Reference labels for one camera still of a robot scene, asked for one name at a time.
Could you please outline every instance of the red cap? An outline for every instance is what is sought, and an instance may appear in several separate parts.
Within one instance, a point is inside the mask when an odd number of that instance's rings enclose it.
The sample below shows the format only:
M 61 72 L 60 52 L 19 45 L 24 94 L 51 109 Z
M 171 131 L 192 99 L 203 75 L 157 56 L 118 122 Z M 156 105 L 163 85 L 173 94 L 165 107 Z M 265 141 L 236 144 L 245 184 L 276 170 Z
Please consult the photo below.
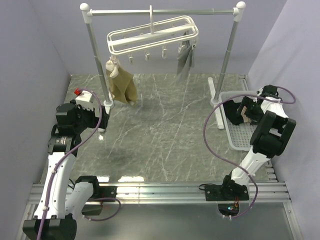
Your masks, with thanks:
M 77 88 L 77 89 L 74 91 L 74 93 L 75 93 L 75 95 L 79 96 L 79 95 L 82 93 L 82 91 L 80 91 L 79 88 Z

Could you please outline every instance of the metal frame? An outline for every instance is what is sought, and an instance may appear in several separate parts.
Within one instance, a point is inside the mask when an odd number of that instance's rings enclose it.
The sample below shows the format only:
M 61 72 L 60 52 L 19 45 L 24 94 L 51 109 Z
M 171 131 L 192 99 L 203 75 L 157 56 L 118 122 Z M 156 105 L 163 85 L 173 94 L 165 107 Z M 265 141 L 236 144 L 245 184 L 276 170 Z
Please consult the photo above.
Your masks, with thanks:
M 83 16 L 84 22 L 87 26 L 88 34 L 90 37 L 90 42 L 91 42 L 91 46 L 92 46 L 92 50 L 93 50 L 93 54 L 94 54 L 94 59 L 95 59 L 96 67 L 98 70 L 104 98 L 105 98 L 105 101 L 103 102 L 103 104 L 106 107 L 107 113 L 114 106 L 114 102 L 113 102 L 112 98 L 110 97 L 109 90 L 108 90 L 108 87 L 106 84 L 104 71 L 103 71 L 102 64 L 101 64 L 101 58 L 100 58 L 100 54 L 99 54 L 99 50 L 98 50 L 98 45 L 96 42 L 94 28 L 92 25 L 92 18 L 93 17 L 109 16 L 109 15 L 233 15 L 234 16 L 233 26 L 232 26 L 228 46 L 227 46 L 227 49 L 225 52 L 217 89 L 214 88 L 213 84 L 210 87 L 210 91 L 211 91 L 211 95 L 212 95 L 212 99 L 210 101 L 210 104 L 216 105 L 216 104 L 218 104 L 218 101 L 219 101 L 218 97 L 219 97 L 221 87 L 222 87 L 222 84 L 223 84 L 223 81 L 225 78 L 226 69 L 227 69 L 229 57 L 231 54 L 231 49 L 232 49 L 232 46 L 233 46 L 233 43 L 235 40 L 235 36 L 236 36 L 237 26 L 242 18 L 243 11 L 244 11 L 245 7 L 246 7 L 246 4 L 243 1 L 240 1 L 237 3 L 236 7 L 234 7 L 233 9 L 222 9 L 222 10 L 221 9 L 213 9 L 213 8 L 212 9 L 200 9 L 200 10 L 197 10 L 197 9 L 192 9 L 192 10 L 152 9 L 152 7 L 149 10 L 93 10 L 93 9 L 90 9 L 90 7 L 87 3 L 82 3 L 80 5 L 80 9 L 82 11 L 82 16 Z M 220 123 L 220 125 L 218 124 L 218 127 L 219 127 L 219 126 L 221 126 L 221 123 L 222 123 L 221 114 L 216 114 L 215 116 L 217 118 L 217 122 Z
M 206 201 L 205 193 L 198 189 L 204 182 L 125 182 L 125 183 L 108 183 L 102 182 L 100 186 L 116 186 L 116 197 L 122 204 L 139 205 L 139 204 L 217 204 L 228 203 L 227 201 Z M 207 182 L 212 184 L 221 184 L 221 182 Z M 290 195 L 284 182 L 258 182 L 257 203 L 283 203 L 288 222 L 292 231 L 294 240 L 303 240 L 299 224 L 297 222 Z M 250 199 L 253 198 L 256 188 L 253 183 L 249 184 Z M 21 226 L 16 240 L 26 240 L 26 235 L 22 232 L 24 220 L 31 219 L 36 205 L 39 204 L 43 184 L 34 184 L 32 186 L 25 212 L 21 221 Z M 66 199 L 71 195 L 72 189 L 68 188 Z M 104 204 L 117 204 L 115 202 L 105 202 Z M 100 205 L 99 202 L 87 202 L 86 205 Z

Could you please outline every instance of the white basket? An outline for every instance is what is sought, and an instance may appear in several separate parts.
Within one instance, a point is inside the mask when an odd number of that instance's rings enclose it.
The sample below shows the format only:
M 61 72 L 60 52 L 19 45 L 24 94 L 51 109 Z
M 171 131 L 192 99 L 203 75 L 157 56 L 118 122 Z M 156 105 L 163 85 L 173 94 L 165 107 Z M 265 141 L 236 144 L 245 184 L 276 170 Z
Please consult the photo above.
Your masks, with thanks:
M 255 91 L 223 91 L 219 94 L 219 102 L 239 94 L 256 95 L 257 93 Z M 242 99 L 243 97 L 241 96 L 234 98 L 233 101 L 235 103 L 240 103 Z M 251 147 L 250 139 L 257 126 L 250 125 L 250 123 L 234 125 L 229 121 L 229 119 L 227 119 L 223 105 L 221 106 L 221 112 L 231 149 L 236 151 L 249 151 Z

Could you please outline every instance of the horizontal bar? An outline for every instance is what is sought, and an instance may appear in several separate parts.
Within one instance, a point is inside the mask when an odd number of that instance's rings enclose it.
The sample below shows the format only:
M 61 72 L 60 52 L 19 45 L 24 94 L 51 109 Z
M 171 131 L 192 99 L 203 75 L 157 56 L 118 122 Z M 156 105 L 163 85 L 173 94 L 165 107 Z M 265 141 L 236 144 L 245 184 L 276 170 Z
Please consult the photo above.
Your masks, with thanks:
M 275 174 L 268 174 L 267 176 L 269 179 L 277 179 L 277 176 Z
M 220 185 L 220 182 L 206 182 Z M 198 189 L 203 182 L 126 182 L 126 183 L 100 183 L 101 187 L 116 186 L 116 197 L 124 204 L 212 204 L 229 203 L 229 201 L 206 201 L 204 191 Z M 284 182 L 260 182 L 258 185 L 257 203 L 287 203 L 290 196 Z M 28 199 L 28 204 L 37 204 L 43 191 L 43 184 L 34 184 Z M 67 189 L 66 198 L 72 189 Z M 253 183 L 249 184 L 249 195 L 252 199 L 256 194 Z
M 180 26 L 182 24 L 185 25 L 185 24 L 191 24 L 191 23 L 193 23 L 193 24 L 195 23 L 191 17 L 177 16 L 177 17 L 173 17 L 170 19 L 156 21 L 153 23 L 153 27 L 155 29 L 162 27 L 162 26 L 166 26 L 168 28 L 168 24 L 172 24 L 172 27 L 173 27 L 173 26 Z M 116 31 L 110 32 L 107 36 L 112 37 L 112 36 L 118 36 L 118 35 L 123 35 L 123 34 L 131 34 L 131 33 L 134 33 L 137 31 L 142 31 L 142 30 L 149 30 L 150 26 L 151 26 L 150 23 L 147 23 L 147 24 L 140 25 L 140 26 L 134 26 L 134 27 L 129 27 L 129 28 L 121 29 L 121 30 L 116 30 Z
M 233 9 L 204 9 L 204 10 L 182 10 L 182 9 L 154 9 L 153 15 L 233 15 Z M 149 15 L 150 10 L 90 10 L 90 16 L 107 16 L 107 15 Z
M 273 167 L 266 167 L 265 170 L 267 173 L 271 173 L 271 174 L 275 173 L 275 170 L 273 169 Z

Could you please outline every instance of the white pole cap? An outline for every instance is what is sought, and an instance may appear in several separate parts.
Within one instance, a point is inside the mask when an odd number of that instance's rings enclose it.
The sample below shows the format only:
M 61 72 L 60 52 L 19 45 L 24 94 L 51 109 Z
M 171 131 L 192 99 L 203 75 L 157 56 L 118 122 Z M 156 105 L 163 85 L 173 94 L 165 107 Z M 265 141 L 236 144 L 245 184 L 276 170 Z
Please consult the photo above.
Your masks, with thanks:
M 88 16 L 88 12 L 90 11 L 90 7 L 87 3 L 81 3 L 80 10 L 82 11 L 83 20 L 86 24 L 92 23 L 92 17 Z
M 240 22 L 242 18 L 242 14 L 244 13 L 244 10 L 246 8 L 246 3 L 244 1 L 240 1 L 236 4 L 236 7 L 233 8 L 234 12 L 234 21 L 235 22 Z

